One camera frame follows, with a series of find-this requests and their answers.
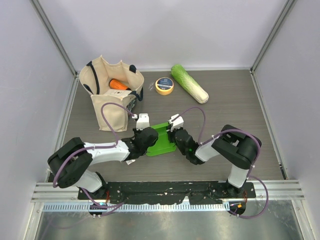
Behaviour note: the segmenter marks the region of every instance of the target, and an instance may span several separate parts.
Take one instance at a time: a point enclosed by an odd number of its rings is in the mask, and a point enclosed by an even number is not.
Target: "yellow tape roll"
[[[174,81],[168,77],[159,78],[155,82],[155,90],[160,95],[168,95],[174,90]]]

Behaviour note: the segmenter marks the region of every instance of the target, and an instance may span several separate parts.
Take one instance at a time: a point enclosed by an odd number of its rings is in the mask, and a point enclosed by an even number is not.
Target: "orange bottle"
[[[109,87],[117,90],[131,90],[129,87],[116,79],[111,79],[111,81],[109,82]]]

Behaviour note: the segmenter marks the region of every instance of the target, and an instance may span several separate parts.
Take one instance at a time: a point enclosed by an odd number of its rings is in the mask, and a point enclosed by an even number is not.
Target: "bag handle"
[[[97,73],[96,73],[96,70],[95,70],[94,66],[92,65],[92,61],[90,61],[87,64],[87,66],[89,66],[92,69],[92,72],[93,72],[93,75],[94,75],[95,84],[96,84],[96,94],[99,95],[100,94],[100,86],[99,86],[98,76],[97,76]]]
[[[141,102],[144,99],[144,88],[141,88],[140,96],[137,91],[132,91],[131,93],[129,93],[129,95],[135,95],[139,102]]]

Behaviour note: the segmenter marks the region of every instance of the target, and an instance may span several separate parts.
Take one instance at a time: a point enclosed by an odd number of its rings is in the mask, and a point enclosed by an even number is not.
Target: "wall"
[[[320,226],[320,1],[298,0],[256,71],[291,178]]]
[[[72,75],[27,0],[0,3],[0,236],[21,239]]]
[[[40,0],[77,70],[249,68],[286,0]]]

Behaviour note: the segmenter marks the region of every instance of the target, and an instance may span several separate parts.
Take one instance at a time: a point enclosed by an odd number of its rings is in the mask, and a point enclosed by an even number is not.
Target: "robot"
[[[133,136],[123,138],[117,144],[114,142],[88,143],[83,142],[79,137],[74,137],[55,152],[47,161],[54,176],[67,157],[82,148],[89,148],[75,154],[73,159],[65,165],[60,172],[57,185],[60,188],[77,186],[86,189],[94,199],[105,198],[108,183],[98,172],[89,171],[88,167],[108,161],[135,160],[145,155],[148,147],[155,145],[158,140],[158,133],[150,127],[147,113],[141,113],[139,116],[135,114],[132,118],[136,120]],[[223,196],[221,194],[215,195],[215,191],[211,189],[212,198],[219,199],[226,196],[238,198],[242,196],[248,171],[258,154],[258,146],[252,138],[240,132],[229,132],[200,143],[195,142],[184,129],[184,120],[178,114],[171,116],[168,123],[169,141],[175,143],[182,155],[192,164],[204,164],[218,155],[222,155],[232,163],[228,179],[223,185],[223,190],[220,191]],[[231,125],[225,125],[221,131],[236,129]],[[261,141],[258,138],[256,140],[261,146]],[[109,148],[100,148],[101,146],[109,146]]]

